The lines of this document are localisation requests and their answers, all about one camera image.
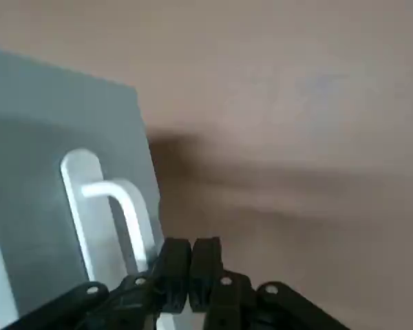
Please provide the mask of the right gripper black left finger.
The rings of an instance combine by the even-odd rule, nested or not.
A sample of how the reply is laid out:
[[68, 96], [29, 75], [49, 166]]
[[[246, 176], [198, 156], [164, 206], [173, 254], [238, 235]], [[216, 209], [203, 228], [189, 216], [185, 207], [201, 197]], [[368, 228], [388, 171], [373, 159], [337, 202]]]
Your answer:
[[9, 329], [157, 329], [160, 314], [181, 314], [187, 299], [191, 245], [167, 238], [146, 271], [116, 289], [91, 281], [35, 309]]

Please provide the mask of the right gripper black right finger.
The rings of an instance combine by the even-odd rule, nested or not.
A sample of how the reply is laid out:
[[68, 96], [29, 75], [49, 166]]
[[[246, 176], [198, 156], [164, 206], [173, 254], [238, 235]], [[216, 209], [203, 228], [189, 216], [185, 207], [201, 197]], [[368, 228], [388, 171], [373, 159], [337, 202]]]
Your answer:
[[279, 281], [253, 288], [248, 276], [224, 268], [218, 237], [197, 239], [189, 274], [189, 303], [204, 329], [341, 330], [343, 323]]

